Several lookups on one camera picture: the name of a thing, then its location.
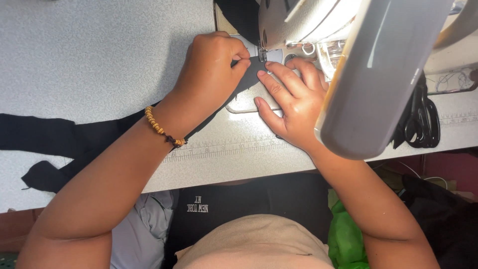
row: beige shirt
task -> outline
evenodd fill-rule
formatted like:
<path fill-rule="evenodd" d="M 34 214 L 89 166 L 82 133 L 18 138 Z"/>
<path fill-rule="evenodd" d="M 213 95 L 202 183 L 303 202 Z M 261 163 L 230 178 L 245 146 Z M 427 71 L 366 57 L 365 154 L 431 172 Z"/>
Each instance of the beige shirt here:
<path fill-rule="evenodd" d="M 176 252 L 174 269 L 333 269 L 327 253 L 297 222 L 258 214 L 225 223 Z"/>

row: beaded bracelet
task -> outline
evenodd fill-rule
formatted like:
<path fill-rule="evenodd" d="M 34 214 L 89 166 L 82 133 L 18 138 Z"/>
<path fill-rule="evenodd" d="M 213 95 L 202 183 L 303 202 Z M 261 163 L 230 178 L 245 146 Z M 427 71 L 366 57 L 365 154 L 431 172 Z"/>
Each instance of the beaded bracelet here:
<path fill-rule="evenodd" d="M 170 142 L 171 144 L 173 144 L 175 148 L 178 148 L 182 145 L 187 144 L 187 140 L 184 138 L 181 140 L 177 140 L 177 139 L 174 139 L 172 136 L 167 135 L 163 131 L 163 129 L 159 127 L 159 124 L 156 122 L 156 120 L 152 117 L 151 110 L 152 110 L 152 106 L 145 108 L 144 114 L 146 115 L 146 118 L 148 119 L 148 121 L 151 123 L 152 127 L 158 132 L 158 134 L 166 136 L 166 142 Z"/>

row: sewing machine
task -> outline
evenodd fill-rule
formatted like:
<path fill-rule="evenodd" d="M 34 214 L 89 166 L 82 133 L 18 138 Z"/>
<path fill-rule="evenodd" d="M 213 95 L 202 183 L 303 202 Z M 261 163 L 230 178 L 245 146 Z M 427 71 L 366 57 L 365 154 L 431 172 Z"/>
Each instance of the sewing machine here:
<path fill-rule="evenodd" d="M 390 142 L 432 49 L 478 28 L 477 6 L 473 0 L 262 0 L 258 54 L 267 60 L 271 50 L 299 50 L 314 58 L 331 81 L 317 139 L 340 156 L 367 159 Z"/>

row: green plastic bag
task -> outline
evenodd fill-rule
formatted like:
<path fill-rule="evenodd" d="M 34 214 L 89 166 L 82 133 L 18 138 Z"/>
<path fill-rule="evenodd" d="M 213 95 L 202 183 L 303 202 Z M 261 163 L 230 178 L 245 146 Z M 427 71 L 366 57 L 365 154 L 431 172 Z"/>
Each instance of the green plastic bag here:
<path fill-rule="evenodd" d="M 336 269 L 370 269 L 362 232 L 341 201 L 332 207 L 334 218 L 328 234 L 329 257 Z"/>

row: hand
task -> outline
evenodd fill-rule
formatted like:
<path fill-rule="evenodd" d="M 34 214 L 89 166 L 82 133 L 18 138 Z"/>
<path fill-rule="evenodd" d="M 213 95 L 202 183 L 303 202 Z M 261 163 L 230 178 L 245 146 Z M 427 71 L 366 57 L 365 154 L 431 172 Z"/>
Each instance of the hand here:
<path fill-rule="evenodd" d="M 242 41 L 226 32 L 196 36 L 176 85 L 155 108 L 157 112 L 153 110 L 153 115 L 173 112 L 173 126 L 166 122 L 170 128 L 162 128 L 167 133 L 173 128 L 171 135 L 184 137 L 203 122 L 232 94 L 250 66 L 249 56 Z M 232 60 L 238 60 L 233 67 Z"/>
<path fill-rule="evenodd" d="M 256 97 L 259 115 L 274 133 L 311 154 L 321 145 L 315 138 L 314 127 L 329 87 L 324 74 L 302 58 L 293 58 L 285 66 L 267 62 L 266 68 L 287 87 L 285 89 L 264 71 L 257 73 L 259 80 L 281 106 L 284 116 L 277 116 L 264 99 Z M 296 75 L 292 69 L 299 70 L 302 76 Z"/>

